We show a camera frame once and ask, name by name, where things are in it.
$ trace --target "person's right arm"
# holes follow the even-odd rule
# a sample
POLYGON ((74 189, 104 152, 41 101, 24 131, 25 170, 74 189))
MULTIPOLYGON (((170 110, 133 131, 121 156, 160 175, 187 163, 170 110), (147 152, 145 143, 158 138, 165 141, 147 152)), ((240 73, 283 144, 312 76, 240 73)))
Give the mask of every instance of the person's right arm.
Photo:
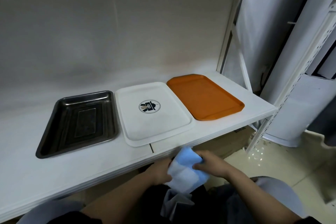
POLYGON ((226 179, 237 190, 257 223, 292 224, 301 218, 264 192, 249 177, 210 151, 196 151, 204 162, 194 169, 226 179))

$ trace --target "cardboard box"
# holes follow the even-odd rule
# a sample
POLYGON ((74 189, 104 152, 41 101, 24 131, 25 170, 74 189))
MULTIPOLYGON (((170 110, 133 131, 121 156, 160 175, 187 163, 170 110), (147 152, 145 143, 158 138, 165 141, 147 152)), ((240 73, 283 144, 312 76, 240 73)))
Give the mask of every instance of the cardboard box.
POLYGON ((250 126, 245 126, 205 143, 196 145, 192 149, 209 150, 224 159, 246 146, 254 132, 254 129, 250 126))

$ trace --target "tray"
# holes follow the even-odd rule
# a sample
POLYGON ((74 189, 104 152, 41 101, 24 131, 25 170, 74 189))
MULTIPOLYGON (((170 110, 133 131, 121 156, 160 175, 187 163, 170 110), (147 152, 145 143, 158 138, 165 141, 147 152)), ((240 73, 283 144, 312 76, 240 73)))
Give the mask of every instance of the tray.
POLYGON ((58 100, 36 151, 48 158, 116 137, 113 93, 101 91, 58 100))
POLYGON ((216 120, 245 107, 243 102, 204 75, 174 77, 167 85, 196 120, 216 120))
POLYGON ((126 87, 115 92, 125 140, 141 146, 191 129, 195 120, 163 82, 126 87))

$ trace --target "logo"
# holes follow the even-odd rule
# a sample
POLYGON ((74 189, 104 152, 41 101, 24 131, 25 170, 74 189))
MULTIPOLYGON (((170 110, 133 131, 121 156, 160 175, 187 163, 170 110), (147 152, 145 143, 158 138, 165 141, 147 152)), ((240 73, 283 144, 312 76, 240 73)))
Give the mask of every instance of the logo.
POLYGON ((145 100, 140 103, 139 109, 141 112, 144 113, 154 113, 160 110, 160 103, 155 100, 145 100))

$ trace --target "blue and white package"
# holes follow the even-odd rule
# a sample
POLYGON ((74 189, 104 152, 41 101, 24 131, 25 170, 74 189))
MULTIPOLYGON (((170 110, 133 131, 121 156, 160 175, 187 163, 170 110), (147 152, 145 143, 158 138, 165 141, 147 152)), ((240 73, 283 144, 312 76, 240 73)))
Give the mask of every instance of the blue and white package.
POLYGON ((188 194, 206 183, 209 175, 200 170, 194 170, 193 165, 203 159, 190 147, 184 147, 170 163, 167 173, 173 178, 165 183, 175 191, 188 194))

